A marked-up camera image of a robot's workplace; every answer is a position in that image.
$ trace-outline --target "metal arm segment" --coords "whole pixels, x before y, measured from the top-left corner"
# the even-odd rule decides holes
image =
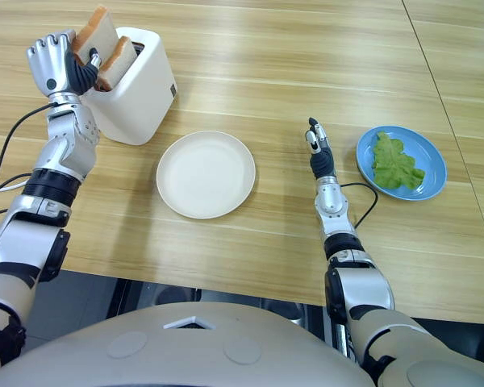
[[[361,367],[383,386],[484,386],[483,363],[449,350],[394,310],[389,282],[348,220],[348,200],[340,192],[324,129],[314,119],[309,124],[306,138],[317,179],[315,210],[328,260],[328,313],[348,329]]]
[[[99,131],[78,94],[94,84],[100,58],[92,53],[89,64],[76,67],[69,48],[74,36],[51,34],[27,50],[35,82],[54,106],[47,113],[48,142],[0,224],[0,365],[20,353],[38,282],[59,273],[70,237],[62,227],[95,164]],[[90,78],[76,83],[79,71]]]

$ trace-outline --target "blue plate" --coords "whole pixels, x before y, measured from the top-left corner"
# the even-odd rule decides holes
[[[373,148],[377,143],[379,131],[384,131],[391,139],[403,141],[403,151],[415,158],[415,167],[425,171],[425,178],[416,189],[402,185],[397,189],[379,187],[373,181]],[[436,196],[444,188],[447,172],[443,156],[433,143],[415,131],[405,127],[375,127],[367,131],[357,144],[357,165],[364,178],[376,189],[394,198],[403,200],[426,200]]]

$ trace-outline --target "white plate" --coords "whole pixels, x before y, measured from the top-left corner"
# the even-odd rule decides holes
[[[255,182],[255,161],[238,139],[220,131],[198,131],[179,139],[161,157],[156,172],[160,195],[189,218],[216,218],[246,199]]]

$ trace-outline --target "empty plate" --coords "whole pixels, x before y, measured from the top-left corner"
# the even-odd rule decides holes
[[[174,211],[208,219],[242,204],[255,176],[251,152],[237,138],[220,131],[198,131],[166,150],[158,164],[156,184]]]
[[[378,141],[377,133],[384,131],[391,139],[403,142],[403,152],[415,158],[415,167],[425,171],[423,182],[416,189],[405,185],[397,189],[382,188],[374,181],[373,148]],[[433,143],[422,135],[405,127],[375,127],[367,131],[357,144],[357,165],[364,178],[376,189],[403,200],[426,200],[436,196],[444,188],[447,172],[443,156]]]

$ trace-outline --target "wooden table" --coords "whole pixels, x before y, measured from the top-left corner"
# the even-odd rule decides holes
[[[327,128],[341,183],[362,181],[359,137],[399,124],[441,150],[449,180],[426,202],[381,195],[359,227],[361,240],[388,277],[399,310],[484,323],[484,62],[479,80],[466,78],[477,87],[462,86],[474,98],[462,105],[457,80],[478,64],[466,60],[468,68],[453,71],[437,56],[446,44],[463,56],[484,52],[484,40],[478,47],[454,43],[444,20],[424,20],[432,4],[421,0],[409,0],[407,9],[419,16],[411,15],[422,47],[428,44],[428,63],[399,0],[102,3],[117,26],[161,35],[178,98],[144,146],[101,139],[95,169],[73,205],[64,268],[322,305],[326,260],[303,140],[308,117]],[[445,15],[444,4],[435,6]],[[0,148],[14,121],[46,101],[25,48],[51,31],[78,30],[92,11],[82,0],[0,2]],[[468,15],[471,23],[484,20],[484,12],[460,12],[459,22]],[[484,39],[471,31],[461,37]],[[237,210],[195,221],[161,201],[153,177],[172,142],[202,130],[241,139],[254,155],[257,182]],[[26,122],[2,176],[29,171],[45,140],[42,116]],[[345,193],[356,220],[372,196],[359,187]],[[0,209],[15,194],[0,193]]]

